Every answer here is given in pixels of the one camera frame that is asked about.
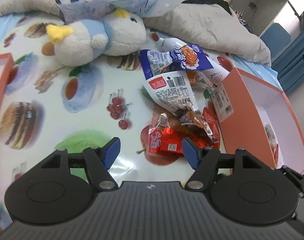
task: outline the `blue snack package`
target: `blue snack package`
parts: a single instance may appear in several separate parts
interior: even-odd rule
[[[143,49],[140,51],[140,61],[146,80],[164,72],[202,71],[213,68],[202,48],[197,44],[187,44],[168,52]]]

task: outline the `blue chair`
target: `blue chair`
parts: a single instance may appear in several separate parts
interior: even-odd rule
[[[290,95],[304,82],[304,31],[272,63],[278,72],[278,80],[286,95]]]
[[[280,24],[274,23],[261,36],[261,40],[269,48],[271,59],[274,59],[291,42],[291,36]]]

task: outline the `snack bag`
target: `snack bag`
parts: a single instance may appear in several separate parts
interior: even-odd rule
[[[183,132],[178,132],[174,129],[164,128],[160,150],[183,154],[182,141],[184,138],[187,137],[190,138],[200,148],[204,148],[211,145],[211,143],[207,143],[203,138],[199,138],[194,134],[187,134]]]
[[[141,66],[145,79],[164,72],[180,70],[207,70],[213,66],[197,44],[187,44],[180,49],[158,52],[144,49],[140,51]]]
[[[274,132],[272,130],[272,127],[270,124],[266,123],[265,124],[265,132],[267,133],[271,151],[273,153],[273,158],[274,162],[276,165],[278,165],[278,160],[279,160],[279,145],[277,143],[276,137],[274,135]]]
[[[207,89],[213,87],[213,83],[200,71],[187,71],[191,87]]]
[[[212,130],[213,137],[217,139],[213,143],[212,147],[215,149],[220,149],[220,131],[218,124],[218,117],[207,107],[203,109],[204,120],[209,124],[210,129]]]
[[[185,71],[168,72],[151,77],[144,84],[151,98],[160,106],[182,116],[182,109],[199,111]]]
[[[202,117],[185,71],[168,72],[147,80],[144,84],[151,99],[177,117],[199,138],[217,139]]]
[[[149,152],[159,155],[168,153],[183,154],[182,140],[190,138],[196,145],[203,148],[212,145],[193,134],[193,131],[186,125],[182,125],[180,120],[160,106],[154,112],[152,124],[149,129]]]

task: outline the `red snack package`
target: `red snack package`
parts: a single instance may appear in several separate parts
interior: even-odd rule
[[[188,136],[186,133],[164,128],[160,150],[182,154],[182,140]]]
[[[211,145],[215,149],[220,149],[220,131],[218,124],[218,117],[207,107],[203,109],[203,117],[206,122],[209,124],[209,127],[212,130],[213,136],[217,139],[213,145]]]
[[[158,153],[160,151],[162,140],[162,130],[155,128],[150,131],[149,135],[149,152]]]
[[[203,138],[199,138],[194,134],[187,134],[176,131],[174,129],[164,128],[160,150],[183,154],[182,140],[187,137],[190,138],[200,148],[211,145],[211,142],[206,142]]]

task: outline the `stuffed bird toy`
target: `stuffed bird toy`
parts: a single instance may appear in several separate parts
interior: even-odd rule
[[[69,25],[48,25],[56,59],[65,66],[81,66],[100,56],[124,56],[140,49],[146,31],[140,17],[116,9],[99,20],[82,19]]]

